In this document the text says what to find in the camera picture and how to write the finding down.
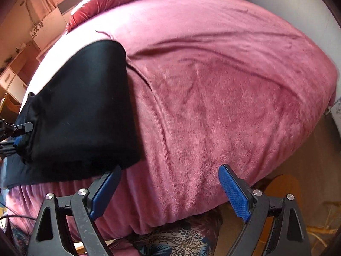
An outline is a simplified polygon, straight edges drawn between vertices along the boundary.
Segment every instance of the drawer handle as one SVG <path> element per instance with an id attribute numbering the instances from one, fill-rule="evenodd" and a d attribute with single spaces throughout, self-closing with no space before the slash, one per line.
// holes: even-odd
<path id="1" fill-rule="evenodd" d="M 10 78 L 11 74 L 7 75 L 7 78 L 5 79 L 5 83 L 7 83 L 8 79 Z"/>

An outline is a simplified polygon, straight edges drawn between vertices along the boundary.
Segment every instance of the blue clamp pad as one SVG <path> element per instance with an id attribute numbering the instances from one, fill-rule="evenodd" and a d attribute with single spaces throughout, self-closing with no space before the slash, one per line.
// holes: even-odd
<path id="1" fill-rule="evenodd" d="M 15 137 L 14 138 L 14 143 L 13 143 L 13 146 L 14 147 L 17 147 L 19 145 L 19 142 L 23 139 L 23 136 L 18 136 L 18 137 Z"/>
<path id="2" fill-rule="evenodd" d="M 219 167 L 218 175 L 220 184 L 223 187 L 236 215 L 241 217 L 244 222 L 248 222 L 251 217 L 249 202 L 246 195 L 236 182 L 236 179 L 230 174 L 225 165 Z"/>
<path id="3" fill-rule="evenodd" d="M 107 208 L 118 184 L 120 183 L 120 179 L 121 169 L 119 166 L 117 166 L 93 197 L 92 211 L 89 214 L 93 221 L 104 214 L 105 209 Z"/>

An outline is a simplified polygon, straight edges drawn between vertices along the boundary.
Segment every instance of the clamp jaw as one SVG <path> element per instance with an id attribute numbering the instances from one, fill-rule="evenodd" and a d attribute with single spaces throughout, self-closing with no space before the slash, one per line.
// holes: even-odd
<path id="1" fill-rule="evenodd" d="M 56 197 L 48 193 L 40 208 L 28 245 L 28 256 L 77 256 L 66 216 L 73 216 L 89 256 L 113 256 L 96 224 L 112 198 L 121 178 L 121 168 L 105 173 L 88 189 L 72 196 Z"/>
<path id="2" fill-rule="evenodd" d="M 219 181 L 236 215 L 245 222 L 227 256 L 252 256 L 268 216 L 274 221 L 262 256 L 311 256 L 306 226 L 293 195 L 267 197 L 252 190 L 227 164 L 219 168 Z"/>
<path id="3" fill-rule="evenodd" d="M 12 125 L 6 123 L 6 121 L 0 120 L 0 157 L 4 159 L 7 156 L 16 153 L 15 150 L 15 141 L 7 141 L 2 142 L 8 137 L 18 137 L 24 135 L 33 130 L 33 124 L 31 122 L 27 122 L 20 125 Z"/>

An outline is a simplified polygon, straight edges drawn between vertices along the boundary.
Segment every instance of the metal screw head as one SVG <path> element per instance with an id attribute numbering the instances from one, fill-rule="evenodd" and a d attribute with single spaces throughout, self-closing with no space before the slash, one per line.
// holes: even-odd
<path id="1" fill-rule="evenodd" d="M 52 199 L 53 198 L 53 193 L 48 193 L 46 196 L 45 196 L 46 199 Z"/>
<path id="2" fill-rule="evenodd" d="M 286 195 L 286 198 L 287 198 L 288 200 L 294 200 L 294 199 L 295 199 L 295 197 L 294 197 L 291 193 L 288 193 L 288 194 Z"/>
<path id="3" fill-rule="evenodd" d="M 78 194 L 80 195 L 80 196 L 84 196 L 84 195 L 86 195 L 88 193 L 88 190 L 87 189 L 80 189 L 79 191 L 78 191 Z"/>
<path id="4" fill-rule="evenodd" d="M 255 196 L 261 196 L 263 193 L 262 193 L 261 190 L 255 189 L 255 190 L 253 191 L 253 194 L 254 194 Z"/>

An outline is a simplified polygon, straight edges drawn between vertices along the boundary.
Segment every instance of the bed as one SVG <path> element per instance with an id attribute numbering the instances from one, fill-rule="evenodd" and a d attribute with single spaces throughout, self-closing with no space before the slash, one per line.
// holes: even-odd
<path id="1" fill-rule="evenodd" d="M 248 0 L 282 17 L 311 38 L 341 70 L 341 0 Z M 341 78 L 330 113 L 341 135 Z"/>
<path id="2" fill-rule="evenodd" d="M 84 0 L 27 93 L 38 93 L 72 55 L 101 39 L 127 52 L 142 151 L 96 222 L 107 240 L 225 203 L 221 164 L 254 184 L 307 139 L 335 100 L 337 70 L 328 56 L 246 0 Z M 92 180 L 16 186 L 6 203 L 37 216 L 47 193 L 71 195 Z M 11 222 L 28 234 L 33 229 L 29 220 Z M 77 240 L 72 220 L 69 226 Z"/>

